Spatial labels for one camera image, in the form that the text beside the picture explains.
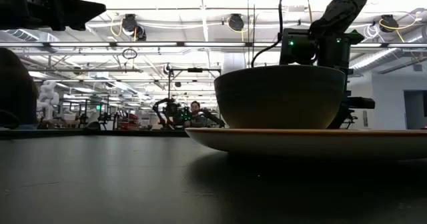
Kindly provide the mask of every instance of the fluorescent light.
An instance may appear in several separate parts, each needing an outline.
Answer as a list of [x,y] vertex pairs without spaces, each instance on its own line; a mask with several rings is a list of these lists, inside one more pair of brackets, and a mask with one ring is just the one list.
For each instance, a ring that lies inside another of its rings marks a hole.
[[47,80],[47,81],[54,81],[57,83],[68,83],[68,82],[79,82],[80,80]]
[[244,47],[246,43],[210,43],[210,42],[194,42],[184,43],[186,47]]
[[117,80],[83,80],[83,82],[116,82]]
[[76,90],[81,91],[81,92],[86,92],[86,93],[94,93],[94,92],[96,92],[96,91],[94,91],[92,89],[84,88],[84,87],[74,87],[73,89],[76,89]]
[[60,86],[60,87],[64,87],[64,88],[69,88],[69,86],[66,86],[66,85],[64,85],[64,84],[60,84],[60,83],[56,83],[56,85],[57,85],[57,86]]
[[52,47],[109,47],[109,43],[50,43]]
[[255,43],[255,47],[269,47],[273,45],[274,43]]
[[107,37],[108,39],[114,40],[115,42],[118,42],[118,40],[114,37]]
[[364,47],[381,47],[381,43],[359,43],[352,45],[352,48],[364,48]]
[[176,42],[121,42],[119,47],[176,47]]
[[40,72],[36,72],[36,71],[29,71],[28,74],[32,77],[36,77],[36,78],[48,78],[50,76],[42,74]]
[[121,80],[124,83],[145,83],[145,82],[154,82],[155,80]]
[[42,43],[0,43],[0,47],[43,47]]
[[397,44],[389,44],[389,47],[398,47],[398,48],[427,47],[427,44],[425,44],[425,43],[397,43]]

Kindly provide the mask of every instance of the dark table surface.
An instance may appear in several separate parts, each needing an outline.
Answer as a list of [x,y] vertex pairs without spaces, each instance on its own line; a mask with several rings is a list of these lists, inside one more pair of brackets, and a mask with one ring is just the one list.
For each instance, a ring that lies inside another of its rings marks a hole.
[[426,222],[423,160],[236,156],[184,137],[0,141],[2,224]]

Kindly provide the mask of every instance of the plate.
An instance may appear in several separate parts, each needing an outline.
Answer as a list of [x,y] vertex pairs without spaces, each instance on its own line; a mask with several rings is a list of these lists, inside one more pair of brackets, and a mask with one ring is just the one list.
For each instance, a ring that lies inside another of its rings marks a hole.
[[230,153],[326,159],[427,158],[427,131],[196,129],[198,143]]

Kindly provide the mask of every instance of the dark bowl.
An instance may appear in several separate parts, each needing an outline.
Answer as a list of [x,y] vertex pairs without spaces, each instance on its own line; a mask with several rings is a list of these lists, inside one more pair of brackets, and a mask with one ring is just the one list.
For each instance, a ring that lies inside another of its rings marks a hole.
[[238,129],[326,129],[344,94],[343,72],[317,66],[242,69],[215,80],[221,114]]

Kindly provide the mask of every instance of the white robot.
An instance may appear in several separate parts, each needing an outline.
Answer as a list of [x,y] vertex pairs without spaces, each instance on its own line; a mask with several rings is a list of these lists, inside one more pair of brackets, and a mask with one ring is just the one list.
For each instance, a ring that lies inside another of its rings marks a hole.
[[59,94],[54,92],[56,82],[45,81],[40,87],[40,96],[37,100],[37,111],[45,110],[44,118],[46,120],[52,119],[53,106],[59,104]]

